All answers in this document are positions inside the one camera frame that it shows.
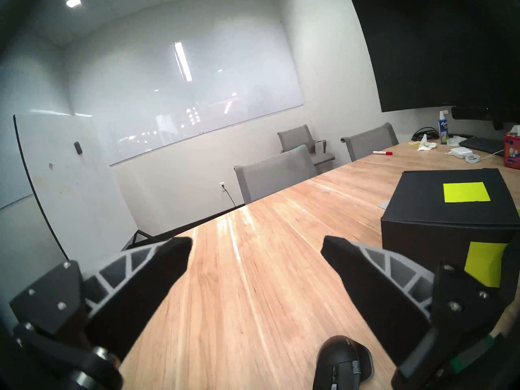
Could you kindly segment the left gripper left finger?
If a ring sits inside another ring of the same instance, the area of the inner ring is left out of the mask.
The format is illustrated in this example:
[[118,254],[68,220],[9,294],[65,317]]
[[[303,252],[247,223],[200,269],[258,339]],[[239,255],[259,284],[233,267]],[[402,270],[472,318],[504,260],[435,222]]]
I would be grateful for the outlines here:
[[121,362],[187,271],[192,238],[65,261],[10,302],[9,389],[122,389]]

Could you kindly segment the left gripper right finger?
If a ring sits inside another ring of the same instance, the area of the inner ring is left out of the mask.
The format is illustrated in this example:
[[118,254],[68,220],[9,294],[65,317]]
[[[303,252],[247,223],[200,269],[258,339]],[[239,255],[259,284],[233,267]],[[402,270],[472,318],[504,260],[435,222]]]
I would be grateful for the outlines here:
[[507,244],[498,287],[441,262],[433,273],[407,257],[325,236],[323,258],[396,370],[393,389],[507,389]]

